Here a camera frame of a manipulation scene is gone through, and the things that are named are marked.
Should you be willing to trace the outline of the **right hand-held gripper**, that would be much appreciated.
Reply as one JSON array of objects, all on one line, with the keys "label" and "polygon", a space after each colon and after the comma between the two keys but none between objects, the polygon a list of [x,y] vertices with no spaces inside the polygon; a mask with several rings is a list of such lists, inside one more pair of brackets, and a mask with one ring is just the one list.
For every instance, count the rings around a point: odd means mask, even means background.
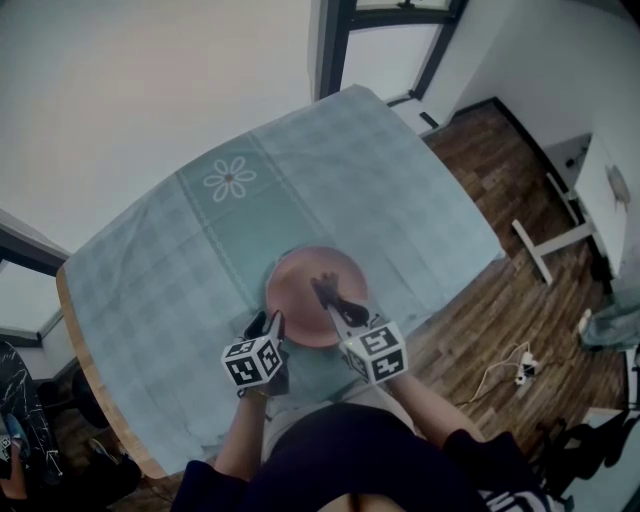
[{"label": "right hand-held gripper", "polygon": [[368,309],[361,304],[339,299],[337,305],[327,305],[327,312],[347,365],[366,382],[377,385],[408,370],[405,340],[395,322],[349,338],[350,325],[369,323]]}]

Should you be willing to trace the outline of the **person's dark shirt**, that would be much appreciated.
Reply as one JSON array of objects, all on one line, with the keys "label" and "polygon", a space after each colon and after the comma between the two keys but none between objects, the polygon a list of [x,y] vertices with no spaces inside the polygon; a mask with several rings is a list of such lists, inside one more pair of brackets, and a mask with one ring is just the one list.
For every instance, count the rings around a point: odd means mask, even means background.
[{"label": "person's dark shirt", "polygon": [[438,447],[356,404],[297,422],[248,482],[189,462],[171,512],[317,512],[347,494],[405,512],[552,512],[511,434],[478,442],[457,430]]}]

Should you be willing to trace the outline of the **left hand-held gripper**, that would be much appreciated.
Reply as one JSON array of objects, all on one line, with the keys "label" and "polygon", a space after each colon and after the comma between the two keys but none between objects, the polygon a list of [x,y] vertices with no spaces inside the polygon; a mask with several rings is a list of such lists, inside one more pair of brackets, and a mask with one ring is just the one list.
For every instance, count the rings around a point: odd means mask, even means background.
[{"label": "left hand-held gripper", "polygon": [[285,317],[277,310],[271,317],[268,336],[263,336],[266,313],[259,311],[236,340],[224,348],[221,363],[238,391],[265,389],[269,395],[289,391],[288,354],[281,350],[285,337]]}]

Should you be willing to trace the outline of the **person's left forearm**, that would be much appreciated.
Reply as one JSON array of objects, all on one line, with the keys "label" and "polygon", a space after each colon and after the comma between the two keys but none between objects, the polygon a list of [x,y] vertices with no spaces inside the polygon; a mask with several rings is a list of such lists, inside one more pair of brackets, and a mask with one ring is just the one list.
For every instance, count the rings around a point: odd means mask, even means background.
[{"label": "person's left forearm", "polygon": [[248,391],[240,400],[224,440],[213,463],[224,475],[250,481],[261,465],[267,397]]}]

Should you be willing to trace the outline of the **black office chair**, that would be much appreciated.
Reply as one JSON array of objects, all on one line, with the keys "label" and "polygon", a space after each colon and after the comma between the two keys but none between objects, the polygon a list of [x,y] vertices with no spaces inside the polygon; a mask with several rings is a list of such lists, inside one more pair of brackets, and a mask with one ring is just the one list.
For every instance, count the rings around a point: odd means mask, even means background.
[{"label": "black office chair", "polygon": [[542,448],[531,466],[542,480],[543,489],[559,498],[574,479],[589,480],[601,466],[613,467],[633,429],[640,424],[640,415],[630,414],[625,409],[597,427],[581,423],[568,428],[567,422],[559,418],[555,437],[551,428],[539,423],[536,429],[542,434]]}]

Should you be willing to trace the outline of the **light green checked tablecloth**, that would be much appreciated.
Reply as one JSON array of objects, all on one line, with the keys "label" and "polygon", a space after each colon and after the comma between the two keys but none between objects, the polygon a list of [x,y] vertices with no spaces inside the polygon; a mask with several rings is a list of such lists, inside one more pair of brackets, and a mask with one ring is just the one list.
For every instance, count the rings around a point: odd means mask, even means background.
[{"label": "light green checked tablecloth", "polygon": [[237,404],[223,349],[308,246],[353,259],[403,334],[504,254],[435,153],[351,86],[186,164],[64,264],[101,378],[168,475],[218,451]]}]

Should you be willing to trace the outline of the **person's right forearm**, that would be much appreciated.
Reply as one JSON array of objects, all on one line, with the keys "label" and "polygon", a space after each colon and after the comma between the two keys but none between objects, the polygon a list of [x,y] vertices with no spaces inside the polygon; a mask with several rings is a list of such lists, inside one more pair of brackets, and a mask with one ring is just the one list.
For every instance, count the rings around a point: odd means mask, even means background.
[{"label": "person's right forearm", "polygon": [[408,372],[389,379],[387,387],[432,443],[442,447],[458,431],[465,431],[477,442],[485,441],[480,430],[465,414]]}]

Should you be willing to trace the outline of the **dark window frame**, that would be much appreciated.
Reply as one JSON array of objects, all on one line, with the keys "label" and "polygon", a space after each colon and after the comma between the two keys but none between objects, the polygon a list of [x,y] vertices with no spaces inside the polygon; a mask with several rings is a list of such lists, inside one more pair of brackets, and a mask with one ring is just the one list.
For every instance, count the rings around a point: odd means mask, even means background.
[{"label": "dark window frame", "polygon": [[432,25],[437,28],[414,86],[406,97],[422,100],[433,81],[470,0],[447,0],[444,7],[419,7],[416,0],[397,0],[393,6],[359,7],[357,0],[320,0],[314,58],[312,98],[323,99],[341,88],[349,36],[355,31],[396,26]]}]

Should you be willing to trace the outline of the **white desk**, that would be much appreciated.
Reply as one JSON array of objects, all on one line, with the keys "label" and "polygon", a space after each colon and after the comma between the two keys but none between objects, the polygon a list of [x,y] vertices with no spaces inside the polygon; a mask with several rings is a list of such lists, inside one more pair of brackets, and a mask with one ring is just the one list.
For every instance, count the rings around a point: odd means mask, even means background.
[{"label": "white desk", "polygon": [[519,221],[512,222],[512,228],[523,242],[546,284],[553,283],[553,276],[544,257],[589,237],[604,250],[608,275],[613,278],[619,275],[628,210],[615,202],[611,191],[606,168],[612,165],[616,164],[601,138],[596,134],[591,135],[584,158],[578,165],[577,177],[572,188],[564,192],[552,175],[547,176],[565,207],[570,208],[571,203],[575,201],[582,208],[585,219],[578,221],[577,225],[568,231],[540,244],[531,240]]}]

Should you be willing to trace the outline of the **grey item on desk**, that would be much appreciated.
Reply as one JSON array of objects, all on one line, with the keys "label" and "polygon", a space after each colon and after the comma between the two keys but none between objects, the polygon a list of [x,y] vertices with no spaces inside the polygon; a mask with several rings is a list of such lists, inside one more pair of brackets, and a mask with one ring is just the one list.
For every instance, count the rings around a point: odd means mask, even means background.
[{"label": "grey item on desk", "polygon": [[623,205],[624,209],[628,210],[629,204],[631,203],[631,194],[624,176],[616,165],[608,166],[606,173],[615,202]]}]

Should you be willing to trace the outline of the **big pink plate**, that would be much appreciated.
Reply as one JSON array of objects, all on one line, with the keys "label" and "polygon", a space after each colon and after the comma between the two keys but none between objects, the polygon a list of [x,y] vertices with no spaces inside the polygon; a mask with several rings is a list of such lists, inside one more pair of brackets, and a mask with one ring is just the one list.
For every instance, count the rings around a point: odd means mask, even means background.
[{"label": "big pink plate", "polygon": [[366,300],[365,276],[347,254],[326,246],[308,246],[291,251],[274,267],[266,285],[266,306],[280,311],[285,335],[307,348],[328,348],[339,342],[329,313],[322,308],[311,280],[324,273],[338,275],[338,292],[344,299]]}]

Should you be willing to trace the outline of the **white power strip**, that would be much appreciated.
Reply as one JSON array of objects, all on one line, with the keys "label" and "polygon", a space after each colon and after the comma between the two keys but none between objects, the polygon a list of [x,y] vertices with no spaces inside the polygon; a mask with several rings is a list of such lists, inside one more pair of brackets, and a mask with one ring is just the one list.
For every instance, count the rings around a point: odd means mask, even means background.
[{"label": "white power strip", "polygon": [[525,351],[520,358],[520,362],[517,366],[515,384],[517,386],[523,386],[530,377],[534,377],[538,362],[534,359],[531,352]]}]

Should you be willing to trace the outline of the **wooden table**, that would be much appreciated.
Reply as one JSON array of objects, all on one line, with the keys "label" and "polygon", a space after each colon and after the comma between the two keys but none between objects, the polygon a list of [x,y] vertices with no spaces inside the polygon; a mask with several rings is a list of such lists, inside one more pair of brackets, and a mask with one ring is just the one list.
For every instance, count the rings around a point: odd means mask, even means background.
[{"label": "wooden table", "polygon": [[62,316],[76,358],[111,429],[144,474],[155,480],[167,477],[168,474],[166,471],[154,457],[150,455],[146,447],[130,428],[101,378],[79,325],[63,267],[56,273],[56,287],[61,304]]}]

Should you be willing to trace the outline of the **black marble round table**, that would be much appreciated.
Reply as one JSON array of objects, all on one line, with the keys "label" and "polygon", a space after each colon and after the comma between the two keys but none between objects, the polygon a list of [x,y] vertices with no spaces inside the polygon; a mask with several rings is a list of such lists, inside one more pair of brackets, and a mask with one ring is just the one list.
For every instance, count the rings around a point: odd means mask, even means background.
[{"label": "black marble round table", "polygon": [[13,415],[26,433],[30,453],[25,469],[38,483],[59,485],[63,472],[58,445],[25,363],[8,342],[0,341],[0,474],[9,476],[10,435],[5,426]]}]

